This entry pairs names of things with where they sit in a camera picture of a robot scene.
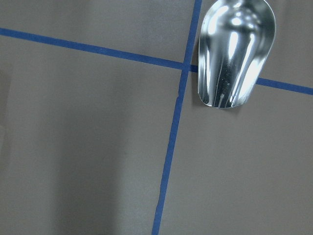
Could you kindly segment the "metal scoop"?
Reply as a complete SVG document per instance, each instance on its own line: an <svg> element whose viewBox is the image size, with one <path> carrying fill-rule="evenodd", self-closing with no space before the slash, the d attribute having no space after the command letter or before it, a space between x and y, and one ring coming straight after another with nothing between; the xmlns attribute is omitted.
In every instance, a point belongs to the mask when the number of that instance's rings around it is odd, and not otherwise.
<svg viewBox="0 0 313 235"><path fill-rule="evenodd" d="M218 0L200 31L198 95L214 108L245 104L275 38L275 16L265 0Z"/></svg>

